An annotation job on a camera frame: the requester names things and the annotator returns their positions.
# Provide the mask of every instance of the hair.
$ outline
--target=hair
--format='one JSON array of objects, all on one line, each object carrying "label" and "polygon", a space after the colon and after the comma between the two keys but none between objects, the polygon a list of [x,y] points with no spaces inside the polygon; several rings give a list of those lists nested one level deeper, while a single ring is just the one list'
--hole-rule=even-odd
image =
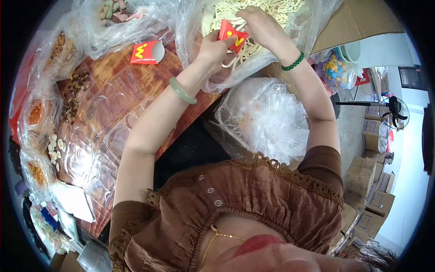
[{"label": "hair", "polygon": [[392,271],[393,265],[398,260],[398,256],[385,247],[365,246],[361,249],[357,260],[367,263],[371,271]]}]

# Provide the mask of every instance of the yellow logo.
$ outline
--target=yellow logo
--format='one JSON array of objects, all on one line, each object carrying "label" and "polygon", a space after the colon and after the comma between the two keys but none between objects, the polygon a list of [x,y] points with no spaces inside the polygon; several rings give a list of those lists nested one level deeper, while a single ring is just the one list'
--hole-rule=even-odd
[{"label": "yellow logo", "polygon": [[239,46],[239,44],[240,44],[243,40],[244,40],[244,38],[241,38],[241,39],[239,40],[239,37],[236,36],[236,43],[235,43],[235,45],[236,45],[236,46]]},{"label": "yellow logo", "polygon": [[[227,36],[228,36],[228,37],[230,37],[232,34],[233,34],[233,33],[232,33],[231,31],[228,31],[228,32],[227,32]],[[235,42],[235,45],[236,45],[236,46],[239,46],[239,44],[242,43],[242,41],[244,41],[244,38],[241,38],[241,39],[239,40],[239,37],[236,36],[236,42]]]},{"label": "yellow logo", "polygon": [[141,45],[138,48],[136,48],[137,53],[134,54],[136,57],[143,58],[143,56],[141,55],[144,52],[144,50],[142,49],[143,47],[147,47],[147,44]]}]

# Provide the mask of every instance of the window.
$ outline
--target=window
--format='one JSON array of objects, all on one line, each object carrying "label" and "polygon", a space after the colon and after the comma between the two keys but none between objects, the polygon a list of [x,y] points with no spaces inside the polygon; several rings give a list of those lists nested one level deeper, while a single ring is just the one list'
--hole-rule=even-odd
[{"label": "window", "polygon": [[420,65],[414,67],[399,67],[402,88],[427,91],[425,75]]}]

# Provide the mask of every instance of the woman's arm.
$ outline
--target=woman's arm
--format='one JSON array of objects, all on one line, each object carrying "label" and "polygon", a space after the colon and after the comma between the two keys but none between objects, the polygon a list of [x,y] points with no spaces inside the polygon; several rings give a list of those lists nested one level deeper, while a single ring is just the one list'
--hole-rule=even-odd
[{"label": "woman's arm", "polygon": [[[300,56],[300,51],[285,35],[275,19],[259,7],[248,6],[236,16],[246,22],[246,31],[257,43],[269,49],[283,66],[290,66]],[[300,100],[310,119],[307,151],[318,145],[326,145],[340,152],[338,127],[334,108],[320,78],[304,59],[287,73],[294,80]]]},{"label": "woman's arm", "polygon": [[[222,67],[228,46],[235,42],[235,37],[218,41],[218,34],[218,30],[213,31],[203,39],[198,57],[177,76],[190,97],[195,97],[205,81]],[[168,86],[139,117],[122,153],[114,206],[128,200],[146,202],[147,189],[153,189],[154,154],[188,105]]]}]

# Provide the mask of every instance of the red paper fry box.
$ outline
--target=red paper fry box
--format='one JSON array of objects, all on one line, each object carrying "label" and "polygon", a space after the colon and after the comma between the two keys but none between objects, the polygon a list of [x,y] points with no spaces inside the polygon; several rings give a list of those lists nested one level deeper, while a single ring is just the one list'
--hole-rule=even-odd
[{"label": "red paper fry box", "polygon": [[231,23],[227,20],[222,20],[221,23],[221,31],[219,31],[219,40],[227,39],[228,37],[236,35],[236,42],[232,45],[230,45],[228,48],[233,50],[236,53],[240,52],[240,49],[242,49],[243,44],[245,43],[246,39],[249,37],[249,34],[246,32],[240,32],[235,30]]},{"label": "red paper fry box", "polygon": [[131,55],[131,63],[158,64],[164,56],[164,46],[161,40],[136,44]]}]

